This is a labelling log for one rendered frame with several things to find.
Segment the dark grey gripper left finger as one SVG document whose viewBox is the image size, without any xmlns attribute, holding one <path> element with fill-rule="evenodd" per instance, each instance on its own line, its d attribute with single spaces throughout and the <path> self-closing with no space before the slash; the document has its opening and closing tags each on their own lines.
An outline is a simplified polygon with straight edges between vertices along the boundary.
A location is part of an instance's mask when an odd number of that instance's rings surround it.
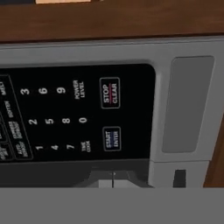
<svg viewBox="0 0 224 224">
<path fill-rule="evenodd" d="M 111 188 L 111 171 L 91 171 L 82 181 L 74 185 L 75 188 Z"/>
</svg>

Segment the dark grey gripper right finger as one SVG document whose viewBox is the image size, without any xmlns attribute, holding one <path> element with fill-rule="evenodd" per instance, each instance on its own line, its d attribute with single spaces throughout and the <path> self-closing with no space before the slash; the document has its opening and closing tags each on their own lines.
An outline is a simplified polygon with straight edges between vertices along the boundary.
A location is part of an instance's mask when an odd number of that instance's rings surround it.
<svg viewBox="0 0 224 224">
<path fill-rule="evenodd" d="M 114 171 L 112 174 L 113 188 L 151 188 L 151 186 L 139 179 L 133 171 Z"/>
</svg>

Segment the grey microwave with black panel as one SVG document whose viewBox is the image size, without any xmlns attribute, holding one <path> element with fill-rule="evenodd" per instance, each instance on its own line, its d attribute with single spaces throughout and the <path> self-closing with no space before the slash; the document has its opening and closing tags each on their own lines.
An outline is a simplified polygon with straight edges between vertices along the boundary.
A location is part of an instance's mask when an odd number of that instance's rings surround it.
<svg viewBox="0 0 224 224">
<path fill-rule="evenodd" d="M 200 187 L 223 115 L 224 38 L 0 45 L 0 187 Z"/>
</svg>

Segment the brown wooden cupboard panel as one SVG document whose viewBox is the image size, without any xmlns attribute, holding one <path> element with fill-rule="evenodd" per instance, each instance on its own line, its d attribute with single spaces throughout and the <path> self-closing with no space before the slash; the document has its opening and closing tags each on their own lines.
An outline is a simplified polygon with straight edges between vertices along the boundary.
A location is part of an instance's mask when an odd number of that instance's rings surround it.
<svg viewBox="0 0 224 224">
<path fill-rule="evenodd" d="M 224 36 L 224 0 L 0 5 L 0 43 Z"/>
</svg>

